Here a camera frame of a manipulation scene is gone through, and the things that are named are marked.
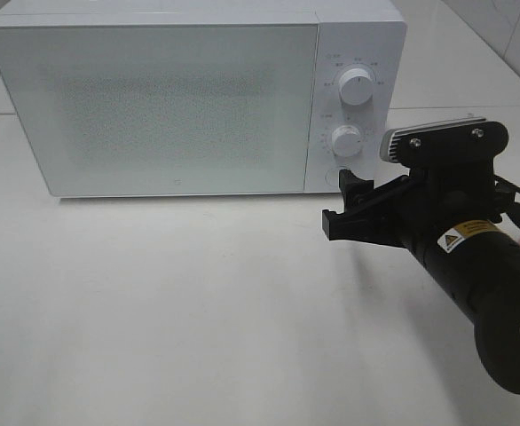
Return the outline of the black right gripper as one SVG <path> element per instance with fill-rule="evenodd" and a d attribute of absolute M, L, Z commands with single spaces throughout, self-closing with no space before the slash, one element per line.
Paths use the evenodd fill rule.
<path fill-rule="evenodd" d="M 373 180 L 341 169 L 338 184 L 343 207 L 361 210 L 323 210 L 322 229 L 330 241 L 401 247 L 426 262 L 451 254 L 473 237 L 499 231 L 501 197 L 492 166 L 412 169 L 376 189 Z"/>

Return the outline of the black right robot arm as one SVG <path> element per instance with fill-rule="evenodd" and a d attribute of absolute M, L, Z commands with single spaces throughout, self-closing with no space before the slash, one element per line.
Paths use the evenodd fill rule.
<path fill-rule="evenodd" d="M 512 206 L 491 166 L 415 169 L 384 185 L 341 170 L 344 210 L 326 210 L 331 241 L 406 249 L 474 327 L 499 386 L 520 395 L 520 245 L 498 224 Z"/>

